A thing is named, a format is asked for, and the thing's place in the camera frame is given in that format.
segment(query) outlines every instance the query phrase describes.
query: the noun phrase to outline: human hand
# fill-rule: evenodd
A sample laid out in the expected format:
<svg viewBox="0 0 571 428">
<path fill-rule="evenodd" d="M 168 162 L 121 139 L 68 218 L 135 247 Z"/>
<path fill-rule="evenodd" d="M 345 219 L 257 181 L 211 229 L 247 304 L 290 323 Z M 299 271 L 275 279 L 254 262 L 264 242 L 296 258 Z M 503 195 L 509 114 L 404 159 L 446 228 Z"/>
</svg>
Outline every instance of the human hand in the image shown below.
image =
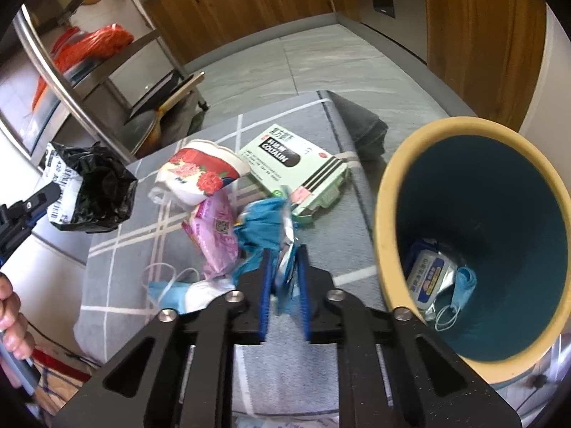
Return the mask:
<svg viewBox="0 0 571 428">
<path fill-rule="evenodd" d="M 4 347 L 16 359 L 27 359 L 34 350 L 34 337 L 27 331 L 28 320 L 20 313 L 20 298 L 8 277 L 0 273 L 0 331 L 4 332 Z M 13 387 L 21 386 L 18 377 L 0 357 L 0 366 Z"/>
</svg>

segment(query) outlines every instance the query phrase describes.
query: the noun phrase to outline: orange plastic bag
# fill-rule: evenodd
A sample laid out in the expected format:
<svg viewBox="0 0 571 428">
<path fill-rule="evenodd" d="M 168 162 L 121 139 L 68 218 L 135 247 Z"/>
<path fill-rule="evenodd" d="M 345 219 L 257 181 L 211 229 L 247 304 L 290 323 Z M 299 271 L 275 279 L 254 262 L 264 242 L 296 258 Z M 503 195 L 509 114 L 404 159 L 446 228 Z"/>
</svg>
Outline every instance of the orange plastic bag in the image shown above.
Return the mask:
<svg viewBox="0 0 571 428">
<path fill-rule="evenodd" d="M 129 45 L 134 38 L 131 33 L 123 29 L 119 24 L 107 25 L 86 35 L 81 41 L 63 47 L 54 59 L 54 64 L 58 71 L 63 73 L 85 58 L 108 59 Z M 43 77 L 40 77 L 34 101 L 32 102 L 32 109 L 35 108 L 45 88 L 46 81 Z"/>
</svg>

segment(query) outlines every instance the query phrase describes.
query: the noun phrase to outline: surgical mask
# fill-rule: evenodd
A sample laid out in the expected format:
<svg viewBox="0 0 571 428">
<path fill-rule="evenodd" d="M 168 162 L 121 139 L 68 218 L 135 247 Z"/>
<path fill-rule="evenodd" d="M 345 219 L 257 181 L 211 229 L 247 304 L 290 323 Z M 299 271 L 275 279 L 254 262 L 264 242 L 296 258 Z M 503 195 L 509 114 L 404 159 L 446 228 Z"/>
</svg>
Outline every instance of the surgical mask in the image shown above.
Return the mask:
<svg viewBox="0 0 571 428">
<path fill-rule="evenodd" d="M 148 284 L 147 294 L 157 313 L 161 309 L 175 309 L 179 314 L 201 310 L 218 296 L 234 289 L 232 281 L 224 277 L 200 281 L 201 276 L 193 267 L 176 273 L 176 269 L 170 264 L 153 263 L 147 266 L 145 270 L 154 265 L 162 265 L 172 271 L 172 277 L 169 281 L 152 281 Z M 187 271 L 195 274 L 196 281 L 194 283 L 176 281 L 183 277 Z"/>
<path fill-rule="evenodd" d="M 456 323 L 458 314 L 466 306 L 466 303 L 472 296 L 472 291 L 476 287 L 476 273 L 468 267 L 460 267 L 456 271 L 456 279 L 454 283 L 454 292 L 452 293 L 452 301 L 449 305 L 444 306 L 436 314 L 434 328 L 436 331 L 448 330 Z M 452 313 L 449 320 L 442 321 L 446 311 Z"/>
</svg>

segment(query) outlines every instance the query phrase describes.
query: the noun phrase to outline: white label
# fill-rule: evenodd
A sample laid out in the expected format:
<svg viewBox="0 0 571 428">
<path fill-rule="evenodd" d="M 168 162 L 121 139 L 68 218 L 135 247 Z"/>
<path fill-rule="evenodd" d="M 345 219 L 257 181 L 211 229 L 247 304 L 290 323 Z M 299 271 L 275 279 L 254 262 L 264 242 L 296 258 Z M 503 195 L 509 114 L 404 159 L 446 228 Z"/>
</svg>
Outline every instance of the white label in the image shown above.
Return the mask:
<svg viewBox="0 0 571 428">
<path fill-rule="evenodd" d="M 75 211 L 83 177 L 66 166 L 51 143 L 48 143 L 46 148 L 46 168 L 43 177 L 45 181 L 57 183 L 62 191 L 59 199 L 47 209 L 48 220 L 59 225 L 68 224 Z"/>
</svg>

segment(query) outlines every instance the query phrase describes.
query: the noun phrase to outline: gray tile floor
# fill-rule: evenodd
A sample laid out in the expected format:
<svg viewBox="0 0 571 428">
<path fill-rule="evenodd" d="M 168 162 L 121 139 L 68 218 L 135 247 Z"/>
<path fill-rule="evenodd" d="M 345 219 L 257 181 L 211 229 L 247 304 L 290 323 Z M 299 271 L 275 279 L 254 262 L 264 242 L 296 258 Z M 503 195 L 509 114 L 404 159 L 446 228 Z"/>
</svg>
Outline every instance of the gray tile floor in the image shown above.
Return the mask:
<svg viewBox="0 0 571 428">
<path fill-rule="evenodd" d="M 418 127 L 447 117 L 404 71 L 342 25 L 288 35 L 204 68 L 203 127 L 290 96 L 331 90 L 364 106 L 389 130 L 385 159 Z"/>
</svg>

